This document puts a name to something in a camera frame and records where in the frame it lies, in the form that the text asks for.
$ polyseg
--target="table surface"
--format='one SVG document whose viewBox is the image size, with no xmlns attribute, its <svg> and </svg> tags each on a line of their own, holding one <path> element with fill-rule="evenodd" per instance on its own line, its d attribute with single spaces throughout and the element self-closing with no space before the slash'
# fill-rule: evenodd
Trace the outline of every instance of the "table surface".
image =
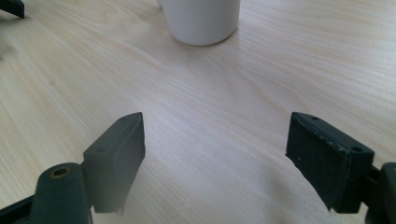
<svg viewBox="0 0 396 224">
<path fill-rule="evenodd" d="M 0 13 L 0 207 L 139 111 L 146 158 L 124 214 L 95 223 L 363 223 L 285 157 L 292 111 L 396 161 L 393 0 L 242 0 L 209 47 L 177 42 L 155 0 L 24 3 Z"/>
</svg>

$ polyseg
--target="black plastic part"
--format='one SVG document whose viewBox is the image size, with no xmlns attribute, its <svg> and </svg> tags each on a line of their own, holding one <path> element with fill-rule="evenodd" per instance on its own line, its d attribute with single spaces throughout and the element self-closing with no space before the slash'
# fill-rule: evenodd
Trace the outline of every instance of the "black plastic part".
<svg viewBox="0 0 396 224">
<path fill-rule="evenodd" d="M 390 162 L 382 166 L 380 179 L 380 194 L 391 224 L 396 224 L 396 163 Z"/>
<path fill-rule="evenodd" d="M 123 208 L 145 155 L 142 113 L 118 119 L 84 152 L 81 166 L 96 213 Z"/>
<path fill-rule="evenodd" d="M 357 213 L 360 183 L 370 173 L 374 152 L 322 119 L 292 113 L 287 157 L 317 191 L 328 209 Z"/>
<path fill-rule="evenodd" d="M 78 164 L 59 164 L 41 174 L 35 189 L 30 223 L 92 223 L 84 176 Z"/>
<path fill-rule="evenodd" d="M 24 18 L 24 3 L 21 0 L 0 0 L 0 9 Z"/>
<path fill-rule="evenodd" d="M 1 224 L 28 224 L 30 208 L 32 207 L 33 196 L 25 198 L 17 203 L 0 210 Z"/>
</svg>

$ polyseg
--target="white cup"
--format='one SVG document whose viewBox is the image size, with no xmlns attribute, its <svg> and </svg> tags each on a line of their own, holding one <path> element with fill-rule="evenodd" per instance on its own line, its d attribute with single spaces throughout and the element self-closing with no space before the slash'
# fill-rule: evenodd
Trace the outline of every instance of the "white cup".
<svg viewBox="0 0 396 224">
<path fill-rule="evenodd" d="M 239 21 L 240 0 L 158 0 L 173 37 L 204 46 L 224 40 Z"/>
</svg>

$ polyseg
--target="wood grain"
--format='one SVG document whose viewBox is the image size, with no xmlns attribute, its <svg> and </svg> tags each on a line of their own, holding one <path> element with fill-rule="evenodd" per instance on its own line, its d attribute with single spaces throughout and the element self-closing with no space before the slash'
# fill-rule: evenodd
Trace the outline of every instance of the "wood grain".
<svg viewBox="0 0 396 224">
<path fill-rule="evenodd" d="M 155 0 L 24 2 L 24 20 L 0 12 L 0 207 L 141 111 L 125 212 L 94 223 L 363 223 L 364 205 L 329 213 L 284 154 L 300 111 L 396 161 L 392 0 L 243 0 L 237 31 L 203 48 Z"/>
</svg>

